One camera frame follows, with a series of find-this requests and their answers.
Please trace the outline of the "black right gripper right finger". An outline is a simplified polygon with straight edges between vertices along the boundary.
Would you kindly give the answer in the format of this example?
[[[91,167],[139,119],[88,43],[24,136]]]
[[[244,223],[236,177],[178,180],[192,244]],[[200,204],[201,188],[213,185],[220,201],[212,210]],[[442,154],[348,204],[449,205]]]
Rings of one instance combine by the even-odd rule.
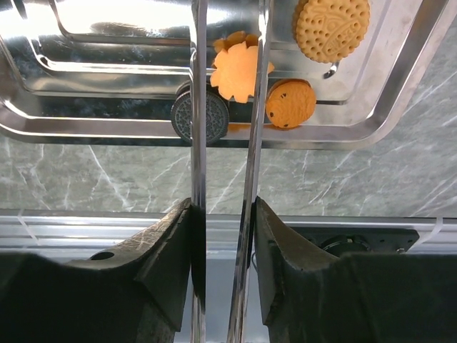
[[[254,234],[261,316],[271,342],[454,342],[456,257],[335,257],[262,199]]]

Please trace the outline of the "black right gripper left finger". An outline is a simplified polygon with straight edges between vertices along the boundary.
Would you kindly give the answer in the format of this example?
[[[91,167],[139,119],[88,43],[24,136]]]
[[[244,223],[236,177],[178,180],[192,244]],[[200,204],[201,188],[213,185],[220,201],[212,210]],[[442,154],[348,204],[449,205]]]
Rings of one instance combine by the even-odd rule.
[[[172,342],[190,270],[191,202],[89,259],[1,255],[3,342]]]

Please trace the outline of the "metal tongs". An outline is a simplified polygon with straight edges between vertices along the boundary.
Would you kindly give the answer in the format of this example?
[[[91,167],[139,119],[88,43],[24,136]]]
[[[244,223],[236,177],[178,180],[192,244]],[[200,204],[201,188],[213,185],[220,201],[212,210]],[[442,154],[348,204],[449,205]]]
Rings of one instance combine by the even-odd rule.
[[[207,1],[191,2],[190,90],[191,90],[191,202],[195,232],[191,253],[193,284],[191,341],[206,340],[206,46]],[[248,305],[248,283],[255,227],[255,202],[261,160],[262,131],[268,88],[273,2],[260,1],[258,10],[258,60],[246,160],[236,264],[233,276],[227,342],[243,342]]]

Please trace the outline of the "orange flower cookie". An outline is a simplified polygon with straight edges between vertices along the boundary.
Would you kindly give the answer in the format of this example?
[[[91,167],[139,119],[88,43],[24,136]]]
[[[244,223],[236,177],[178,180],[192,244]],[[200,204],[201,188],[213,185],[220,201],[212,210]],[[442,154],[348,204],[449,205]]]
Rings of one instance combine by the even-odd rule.
[[[237,31],[214,42],[216,57],[210,85],[225,100],[245,104],[254,95],[258,61],[258,37]]]

